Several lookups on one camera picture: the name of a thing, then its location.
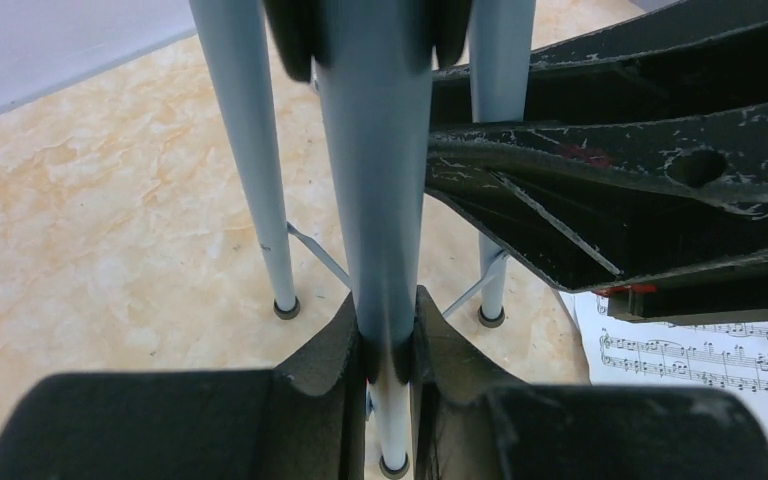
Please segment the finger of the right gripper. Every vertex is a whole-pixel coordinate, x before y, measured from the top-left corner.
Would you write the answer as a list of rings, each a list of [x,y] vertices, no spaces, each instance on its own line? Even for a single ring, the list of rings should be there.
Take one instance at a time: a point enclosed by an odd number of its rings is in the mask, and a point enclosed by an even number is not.
[[[768,1],[678,1],[537,49],[516,119],[605,125],[768,103]]]

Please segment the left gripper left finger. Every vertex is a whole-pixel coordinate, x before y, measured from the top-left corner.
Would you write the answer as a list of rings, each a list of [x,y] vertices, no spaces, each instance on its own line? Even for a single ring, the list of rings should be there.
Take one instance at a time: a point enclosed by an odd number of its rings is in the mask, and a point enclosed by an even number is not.
[[[0,479],[359,479],[364,403],[346,300],[272,368],[42,379],[0,434]]]

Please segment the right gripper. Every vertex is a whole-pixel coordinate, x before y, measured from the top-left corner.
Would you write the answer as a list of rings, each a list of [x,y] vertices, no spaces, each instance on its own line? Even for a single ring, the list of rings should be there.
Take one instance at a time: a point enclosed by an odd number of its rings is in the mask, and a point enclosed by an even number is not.
[[[596,290],[616,319],[768,321],[768,103],[438,128],[426,190],[548,284]]]

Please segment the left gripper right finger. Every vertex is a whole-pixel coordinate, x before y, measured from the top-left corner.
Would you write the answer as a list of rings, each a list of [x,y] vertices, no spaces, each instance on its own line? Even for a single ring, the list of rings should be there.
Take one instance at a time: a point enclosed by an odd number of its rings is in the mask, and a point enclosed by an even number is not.
[[[418,479],[768,479],[768,441],[734,396],[673,386],[533,385],[416,294]]]

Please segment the sheet music page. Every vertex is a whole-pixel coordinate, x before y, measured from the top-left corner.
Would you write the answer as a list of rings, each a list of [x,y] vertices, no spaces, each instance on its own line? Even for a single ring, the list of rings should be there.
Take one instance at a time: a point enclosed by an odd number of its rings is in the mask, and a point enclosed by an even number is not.
[[[560,298],[580,332],[592,384],[723,389],[768,431],[768,322],[637,324],[609,316],[603,297]]]

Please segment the blue music stand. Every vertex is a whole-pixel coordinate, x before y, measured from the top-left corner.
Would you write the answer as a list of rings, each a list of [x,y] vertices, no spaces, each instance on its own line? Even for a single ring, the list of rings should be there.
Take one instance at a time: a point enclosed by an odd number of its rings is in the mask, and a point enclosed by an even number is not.
[[[472,117],[522,117],[531,1],[194,1],[190,5],[274,293],[297,314],[266,44],[319,87],[348,286],[390,479],[409,467],[407,398],[432,69],[471,61]]]

